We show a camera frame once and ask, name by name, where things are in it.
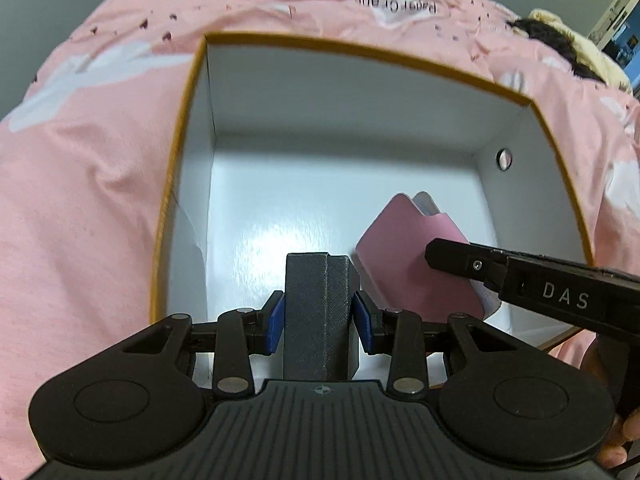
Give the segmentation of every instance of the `person's hair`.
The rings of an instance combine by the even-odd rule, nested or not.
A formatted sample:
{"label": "person's hair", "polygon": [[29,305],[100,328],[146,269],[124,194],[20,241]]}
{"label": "person's hair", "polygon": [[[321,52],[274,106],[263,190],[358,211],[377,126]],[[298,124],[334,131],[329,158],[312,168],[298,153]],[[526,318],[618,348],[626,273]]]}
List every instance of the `person's hair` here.
{"label": "person's hair", "polygon": [[524,30],[529,38],[532,40],[538,40],[547,46],[554,49],[560,56],[565,58],[570,64],[571,69],[576,77],[582,79],[593,79],[604,83],[601,77],[599,77],[591,68],[578,62],[578,55],[575,51],[572,38],[569,38],[562,32],[556,30],[551,25],[547,25],[540,20],[534,20],[533,18],[523,18],[509,22],[511,27]]}

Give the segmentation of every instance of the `gray block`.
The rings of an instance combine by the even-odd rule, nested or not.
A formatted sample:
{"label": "gray block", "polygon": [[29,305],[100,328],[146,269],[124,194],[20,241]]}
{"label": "gray block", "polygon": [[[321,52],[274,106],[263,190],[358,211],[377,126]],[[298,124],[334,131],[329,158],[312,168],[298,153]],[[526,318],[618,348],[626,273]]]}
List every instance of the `gray block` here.
{"label": "gray block", "polygon": [[351,298],[360,277],[348,256],[287,255],[284,379],[345,381],[358,369]]}

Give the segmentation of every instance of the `metal screw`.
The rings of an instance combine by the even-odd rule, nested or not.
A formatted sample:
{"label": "metal screw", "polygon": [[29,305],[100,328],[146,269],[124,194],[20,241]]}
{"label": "metal screw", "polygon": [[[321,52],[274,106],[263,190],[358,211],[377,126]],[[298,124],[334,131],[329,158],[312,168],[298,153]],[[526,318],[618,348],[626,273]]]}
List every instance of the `metal screw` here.
{"label": "metal screw", "polygon": [[225,377],[218,381],[218,389],[227,394],[239,394],[249,387],[249,383],[242,377]]}
{"label": "metal screw", "polygon": [[424,383],[415,377],[403,377],[394,381],[394,390],[401,394],[416,394],[424,389]]}

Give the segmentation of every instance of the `black tool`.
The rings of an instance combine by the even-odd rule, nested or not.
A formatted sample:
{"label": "black tool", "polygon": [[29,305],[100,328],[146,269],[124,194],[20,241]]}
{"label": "black tool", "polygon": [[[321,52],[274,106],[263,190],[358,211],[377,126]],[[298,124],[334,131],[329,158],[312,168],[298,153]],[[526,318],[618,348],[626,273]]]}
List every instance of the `black tool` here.
{"label": "black tool", "polygon": [[[483,280],[510,303],[636,340],[611,307],[612,298],[640,297],[629,276],[445,240],[432,242],[426,258]],[[300,277],[296,261],[304,258],[292,258],[287,273]],[[348,282],[350,266],[343,267]],[[571,285],[570,298],[577,286],[575,303],[550,304],[546,283],[558,298],[563,286]],[[587,308],[577,304],[584,291]],[[287,325],[287,301],[276,292],[259,312],[240,309],[193,326],[174,315],[44,384],[30,422],[47,464],[33,478],[610,478],[592,461],[614,415],[609,393],[464,313],[422,322],[412,312],[381,311],[359,291],[336,330],[353,323],[366,353],[391,356],[385,388],[269,380],[256,392],[250,354],[275,352],[283,326],[326,332],[323,317]],[[331,309],[326,295],[316,301]],[[190,374],[195,354],[211,351],[212,387],[203,390]],[[444,354],[449,379],[441,390],[429,389],[429,352]]]}

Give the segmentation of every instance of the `pink bedsheet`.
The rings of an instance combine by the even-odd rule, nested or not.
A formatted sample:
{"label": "pink bedsheet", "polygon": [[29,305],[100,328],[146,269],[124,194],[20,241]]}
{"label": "pink bedsheet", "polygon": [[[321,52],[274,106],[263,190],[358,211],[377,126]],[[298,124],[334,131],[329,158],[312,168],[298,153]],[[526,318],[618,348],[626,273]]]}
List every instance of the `pink bedsheet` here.
{"label": "pink bedsheet", "polygon": [[489,0],[106,0],[0,123],[0,477],[42,461],[27,420],[37,387],[148,322],[168,153],[205,32],[373,44],[532,96],[595,263],[640,274],[640,104],[574,78],[554,51],[512,34],[512,17]]}

